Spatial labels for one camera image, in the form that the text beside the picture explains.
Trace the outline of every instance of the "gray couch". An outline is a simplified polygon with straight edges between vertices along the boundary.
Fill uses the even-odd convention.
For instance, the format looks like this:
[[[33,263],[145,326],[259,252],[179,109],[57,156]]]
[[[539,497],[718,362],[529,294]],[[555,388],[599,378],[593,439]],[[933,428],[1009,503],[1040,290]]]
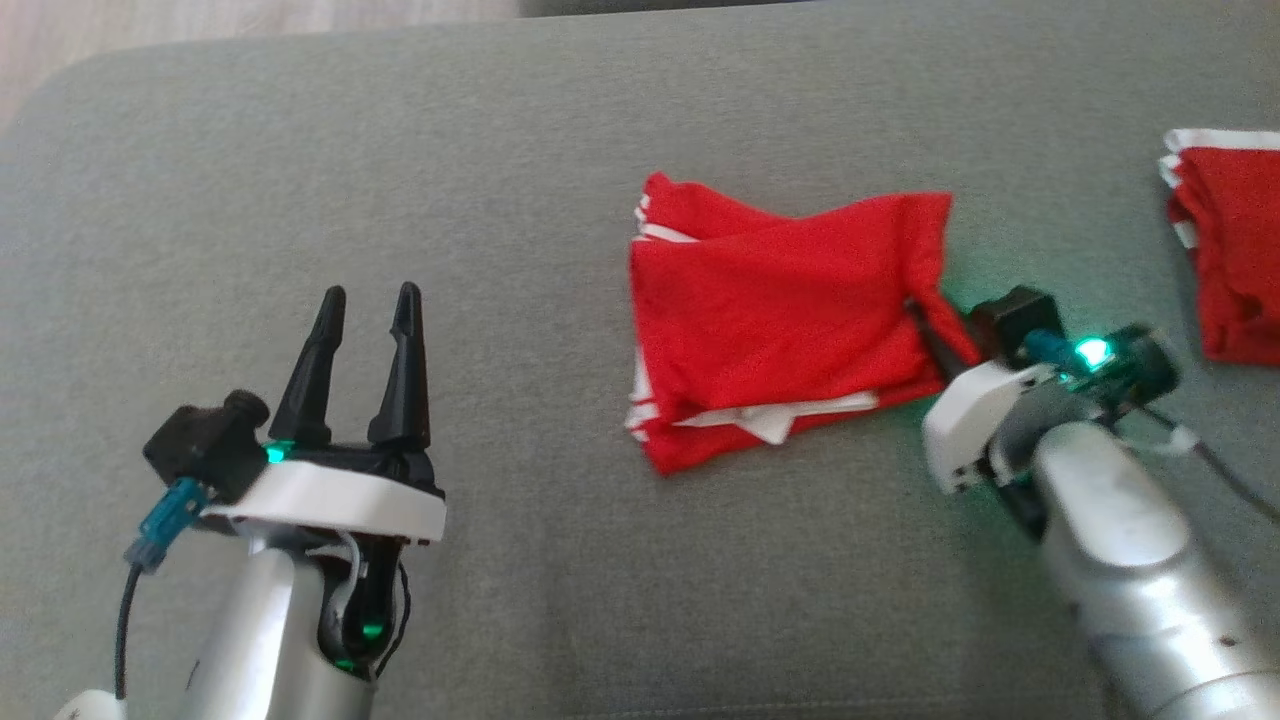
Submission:
[[[1170,127],[1280,126],[1265,0],[864,0],[157,47],[47,83],[0,143],[0,711],[110,682],[120,553],[175,406],[273,405],[349,292],[330,420],[376,411],[426,297],[444,543],[380,717],[1105,716],[1036,548],[925,475],[927,404],[659,480],[622,429],[631,209],[653,169],[815,213],[956,193],[946,290],[1146,319],[1162,405],[1276,497],[1274,369],[1206,363],[1155,172]],[[1156,465],[1276,634],[1280,542]],[[143,580],[134,717],[178,705],[243,548]]]

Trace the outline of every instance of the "wooden floor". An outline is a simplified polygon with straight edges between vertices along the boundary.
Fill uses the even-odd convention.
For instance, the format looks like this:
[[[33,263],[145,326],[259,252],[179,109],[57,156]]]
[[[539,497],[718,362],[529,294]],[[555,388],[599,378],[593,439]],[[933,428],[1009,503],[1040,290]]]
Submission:
[[[41,81],[124,47],[520,17],[520,0],[0,0],[0,128]]]

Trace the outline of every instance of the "green led light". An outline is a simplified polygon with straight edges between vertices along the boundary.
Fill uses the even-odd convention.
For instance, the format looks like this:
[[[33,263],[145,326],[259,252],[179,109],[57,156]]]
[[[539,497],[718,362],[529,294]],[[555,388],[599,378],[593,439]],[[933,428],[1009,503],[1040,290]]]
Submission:
[[[1075,352],[1084,357],[1091,370],[1097,370],[1111,359],[1111,345],[1105,340],[1091,337],[1075,343]]]
[[[283,462],[284,459],[289,456],[289,451],[293,450],[293,441],[278,439],[275,442],[269,442],[262,446],[262,450],[266,451],[268,462],[271,462],[273,465],[275,462]]]

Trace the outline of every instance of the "white stripe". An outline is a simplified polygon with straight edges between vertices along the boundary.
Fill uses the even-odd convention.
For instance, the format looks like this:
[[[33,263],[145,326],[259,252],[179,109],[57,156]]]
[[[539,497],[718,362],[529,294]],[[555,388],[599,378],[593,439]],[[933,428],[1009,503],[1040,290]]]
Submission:
[[[658,404],[645,402],[644,405],[632,405],[631,410],[627,411],[626,428],[634,430],[640,425],[653,420],[658,416]]]
[[[1183,160],[1178,155],[1165,155],[1160,159],[1160,177],[1165,178],[1171,190],[1178,190],[1178,186],[1183,184],[1183,178],[1174,172],[1181,164]]]
[[[859,413],[873,410],[879,405],[874,392],[864,391],[808,402],[781,402],[777,405],[753,405],[748,407],[728,407],[708,410],[687,420],[675,423],[687,428],[708,428],[712,425],[737,425],[771,445],[780,445],[791,432],[791,424],[804,415],[828,415],[832,413]]]
[[[698,242],[696,237],[687,236],[667,225],[655,225],[653,223],[640,225],[640,233],[655,240],[666,240],[667,242]]]
[[[653,397],[653,386],[649,384],[649,369],[644,366],[644,354],[636,348],[636,377],[631,387],[631,402],[641,402]]]
[[[1196,232],[1196,223],[1190,220],[1174,223],[1174,234],[1178,236],[1178,241],[1181,242],[1183,247],[1187,250],[1199,246],[1199,233]]]
[[[1212,128],[1180,128],[1165,133],[1165,147],[1181,152],[1188,147],[1219,150],[1280,150],[1280,132]]]

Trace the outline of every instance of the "folded red cloth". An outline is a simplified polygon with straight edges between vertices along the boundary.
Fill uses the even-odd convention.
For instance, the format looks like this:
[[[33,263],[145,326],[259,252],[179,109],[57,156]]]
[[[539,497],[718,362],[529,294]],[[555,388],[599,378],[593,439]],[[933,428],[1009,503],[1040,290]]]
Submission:
[[[1174,129],[1161,174],[1199,277],[1204,355],[1280,364],[1280,133]]]
[[[950,206],[887,195],[791,219],[652,176],[631,243],[626,427],[658,471],[938,392],[908,297],[977,363],[938,292]]]

